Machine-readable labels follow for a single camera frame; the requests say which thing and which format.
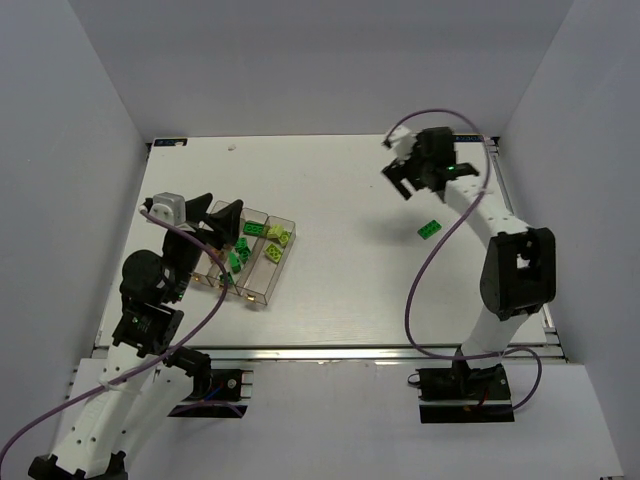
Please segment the lime green square lego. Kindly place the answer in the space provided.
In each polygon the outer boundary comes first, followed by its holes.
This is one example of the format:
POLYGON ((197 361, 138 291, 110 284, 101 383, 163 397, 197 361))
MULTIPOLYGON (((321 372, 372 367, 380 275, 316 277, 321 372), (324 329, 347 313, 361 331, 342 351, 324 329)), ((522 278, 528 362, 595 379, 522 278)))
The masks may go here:
POLYGON ((285 247, 290 241, 290 233, 283 232, 279 237, 279 243, 282 247, 285 247))

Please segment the dark green sloped lego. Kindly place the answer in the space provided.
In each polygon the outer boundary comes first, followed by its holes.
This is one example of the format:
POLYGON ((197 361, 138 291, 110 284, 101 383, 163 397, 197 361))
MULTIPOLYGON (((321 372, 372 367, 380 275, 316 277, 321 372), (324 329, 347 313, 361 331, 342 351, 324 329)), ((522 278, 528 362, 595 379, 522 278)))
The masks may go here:
POLYGON ((220 285, 224 285, 225 283, 228 283, 230 286, 232 286, 235 284, 231 272, 227 272, 226 274, 220 274, 218 277, 218 280, 220 285))

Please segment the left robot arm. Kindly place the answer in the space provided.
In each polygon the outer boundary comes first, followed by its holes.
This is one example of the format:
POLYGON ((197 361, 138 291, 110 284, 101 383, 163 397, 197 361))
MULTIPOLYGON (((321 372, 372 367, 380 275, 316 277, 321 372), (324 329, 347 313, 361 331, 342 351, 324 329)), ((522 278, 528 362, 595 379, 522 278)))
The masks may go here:
POLYGON ((164 228, 159 253, 140 249, 123 262, 121 318, 97 387, 67 436, 28 470, 32 479, 124 479, 135 449, 178 403, 211 377, 208 355, 174 339, 184 318, 176 309, 201 256, 217 266, 240 236, 242 200, 211 212, 210 193, 191 200, 156 194, 139 207, 164 228))

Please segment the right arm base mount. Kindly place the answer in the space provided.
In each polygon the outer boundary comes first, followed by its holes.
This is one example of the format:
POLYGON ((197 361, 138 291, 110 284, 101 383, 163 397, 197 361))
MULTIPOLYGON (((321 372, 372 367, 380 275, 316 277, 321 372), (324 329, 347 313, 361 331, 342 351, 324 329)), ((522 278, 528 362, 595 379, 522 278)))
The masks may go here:
POLYGON ((481 424, 515 421, 511 390, 504 368, 464 378, 450 368, 418 369, 407 377, 418 391, 420 423, 481 424))

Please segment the pale green curved lego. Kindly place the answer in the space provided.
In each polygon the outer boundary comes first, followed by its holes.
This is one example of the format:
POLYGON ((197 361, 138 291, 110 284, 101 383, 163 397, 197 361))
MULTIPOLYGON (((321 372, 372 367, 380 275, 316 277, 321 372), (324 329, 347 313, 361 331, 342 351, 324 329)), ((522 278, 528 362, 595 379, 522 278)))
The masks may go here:
POLYGON ((279 239, 285 232, 286 230, 282 225, 274 224, 267 230, 267 238, 271 240, 279 239))

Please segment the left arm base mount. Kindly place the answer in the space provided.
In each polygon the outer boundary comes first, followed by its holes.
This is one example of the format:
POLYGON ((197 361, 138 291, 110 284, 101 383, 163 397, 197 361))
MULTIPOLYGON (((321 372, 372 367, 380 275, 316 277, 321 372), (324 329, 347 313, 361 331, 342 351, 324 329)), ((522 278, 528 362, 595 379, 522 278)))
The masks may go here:
POLYGON ((254 372, 213 364, 199 374, 189 396, 169 413, 172 418, 241 419, 252 397, 254 372))

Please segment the dark green curved lego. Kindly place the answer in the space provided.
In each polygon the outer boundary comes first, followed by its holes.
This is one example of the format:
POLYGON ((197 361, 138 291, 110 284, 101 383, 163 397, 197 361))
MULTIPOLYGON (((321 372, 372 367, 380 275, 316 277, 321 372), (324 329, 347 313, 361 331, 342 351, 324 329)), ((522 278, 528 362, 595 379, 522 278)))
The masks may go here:
POLYGON ((229 265, 233 273, 239 273, 242 269, 242 263, 234 253, 229 254, 229 265))

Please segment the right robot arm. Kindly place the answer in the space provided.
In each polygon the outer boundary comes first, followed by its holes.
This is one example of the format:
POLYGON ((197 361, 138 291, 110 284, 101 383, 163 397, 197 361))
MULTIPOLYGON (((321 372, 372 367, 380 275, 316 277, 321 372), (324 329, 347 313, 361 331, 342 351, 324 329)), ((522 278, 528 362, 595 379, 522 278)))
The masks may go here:
POLYGON ((427 189, 468 225, 485 248, 479 280, 483 307, 454 359, 472 371, 495 368, 521 325, 556 295, 556 243, 548 228, 534 228, 491 189, 491 165, 457 159, 448 127, 414 133, 399 126, 384 141, 394 160, 382 173, 404 199, 427 189))

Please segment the dark green lego plate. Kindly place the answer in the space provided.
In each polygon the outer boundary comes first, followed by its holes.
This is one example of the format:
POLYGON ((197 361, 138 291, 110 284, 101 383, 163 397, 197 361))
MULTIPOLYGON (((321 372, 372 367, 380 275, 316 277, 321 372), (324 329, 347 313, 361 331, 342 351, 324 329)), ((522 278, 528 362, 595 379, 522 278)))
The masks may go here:
POLYGON ((243 264, 247 263, 251 256, 251 249, 245 237, 241 237, 235 244, 235 251, 243 264))

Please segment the dark green square lego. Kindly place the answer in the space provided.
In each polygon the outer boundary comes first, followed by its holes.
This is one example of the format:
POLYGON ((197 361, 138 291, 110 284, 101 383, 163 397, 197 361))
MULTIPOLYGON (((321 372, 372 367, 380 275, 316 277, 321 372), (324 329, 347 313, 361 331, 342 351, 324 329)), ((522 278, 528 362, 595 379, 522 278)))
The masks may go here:
POLYGON ((256 222, 246 222, 243 227, 243 233, 248 236, 264 237, 269 227, 265 224, 256 222))

